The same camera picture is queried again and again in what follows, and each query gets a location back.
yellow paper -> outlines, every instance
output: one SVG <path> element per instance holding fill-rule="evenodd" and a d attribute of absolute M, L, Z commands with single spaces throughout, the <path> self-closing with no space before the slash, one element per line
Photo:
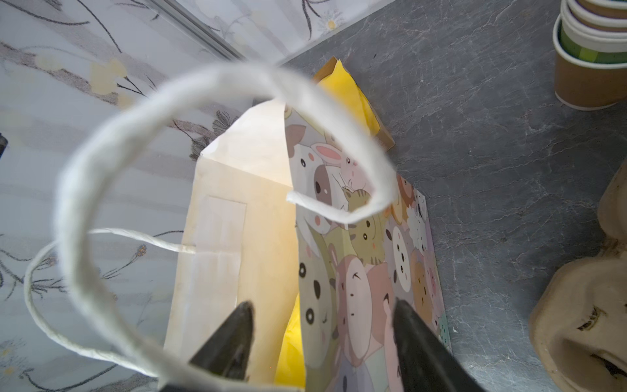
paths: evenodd
<path fill-rule="evenodd" d="M 281 354 L 278 357 L 275 384 L 305 387 L 305 358 L 303 356 L 303 340 L 300 332 L 300 297 L 292 310 L 290 322 L 285 329 Z"/>
<path fill-rule="evenodd" d="M 370 130 L 371 136 L 379 132 L 381 127 L 374 116 L 368 99 L 361 92 L 350 73 L 346 72 L 340 60 L 337 60 L 333 73 L 322 79 L 318 85 L 342 102 L 357 122 Z"/>

stacked paper cups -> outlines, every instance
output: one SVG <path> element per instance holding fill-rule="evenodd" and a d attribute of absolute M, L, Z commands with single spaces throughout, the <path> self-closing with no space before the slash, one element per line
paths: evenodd
<path fill-rule="evenodd" d="M 553 45 L 561 102 L 597 110 L 627 98 L 627 1 L 562 0 Z"/>

cup rim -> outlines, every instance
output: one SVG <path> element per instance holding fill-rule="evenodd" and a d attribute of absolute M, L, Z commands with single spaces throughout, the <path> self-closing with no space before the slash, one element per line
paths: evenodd
<path fill-rule="evenodd" d="M 578 21 L 568 6 L 568 0 L 562 0 L 560 13 L 568 27 L 588 40 L 609 44 L 627 43 L 627 33 L 596 30 Z"/>
<path fill-rule="evenodd" d="M 568 8 L 570 8 L 571 12 L 585 21 L 596 24 L 598 26 L 627 28 L 627 19 L 615 19 L 600 16 L 582 7 L 577 0 L 566 1 L 568 3 Z"/>
<path fill-rule="evenodd" d="M 562 48 L 562 45 L 559 43 L 558 32 L 559 26 L 562 22 L 562 16 L 558 15 L 555 20 L 555 24 L 553 25 L 553 47 L 557 54 L 568 61 L 571 64 L 581 66 L 584 68 L 592 68 L 595 70 L 621 70 L 627 68 L 627 63 L 618 63 L 618 64 L 600 64 L 600 63 L 589 63 L 587 61 L 580 60 L 578 58 L 574 58 L 573 56 L 566 53 L 566 51 Z"/>
<path fill-rule="evenodd" d="M 595 4 L 604 8 L 613 8 L 613 9 L 627 9 L 627 3 L 623 1 L 616 0 L 586 0 L 589 3 Z"/>

brown cardboard box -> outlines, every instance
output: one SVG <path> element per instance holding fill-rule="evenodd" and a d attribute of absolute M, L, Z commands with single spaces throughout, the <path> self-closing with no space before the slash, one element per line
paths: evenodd
<path fill-rule="evenodd" d="M 316 74 L 313 76 L 313 81 L 318 83 L 325 77 L 331 75 L 331 73 L 333 73 L 333 70 L 335 70 L 336 63 L 337 58 L 333 56 L 318 72 L 316 72 Z M 374 113 L 374 116 L 379 122 L 379 126 L 381 127 L 381 129 L 379 129 L 379 132 L 374 136 L 374 140 L 377 144 L 383 147 L 385 151 L 387 151 L 390 148 L 394 147 L 394 139 L 392 139 L 392 135 L 389 133 L 385 125 L 383 125 L 381 119 L 379 118 L 379 115 L 374 110 L 372 105 L 370 106 L 370 108 L 372 109 L 372 113 Z"/>

bag handle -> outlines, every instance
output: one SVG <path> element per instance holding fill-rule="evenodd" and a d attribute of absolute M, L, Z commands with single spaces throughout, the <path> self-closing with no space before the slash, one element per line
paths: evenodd
<path fill-rule="evenodd" d="M 289 202 L 339 223 L 355 223 L 389 206 L 398 193 L 396 172 L 384 152 L 366 136 L 346 109 L 322 89 L 294 72 L 247 63 L 212 64 L 165 84 L 149 99 L 103 124 L 71 157 L 60 176 L 54 228 L 61 269 L 70 298 L 92 327 L 120 352 L 166 383 L 198 391 L 276 391 L 209 374 L 166 353 L 124 321 L 100 280 L 87 238 L 96 208 L 116 175 L 171 118 L 210 98 L 273 97 L 333 134 L 364 168 L 374 187 L 370 201 L 353 212 L 341 211 L 298 192 Z"/>

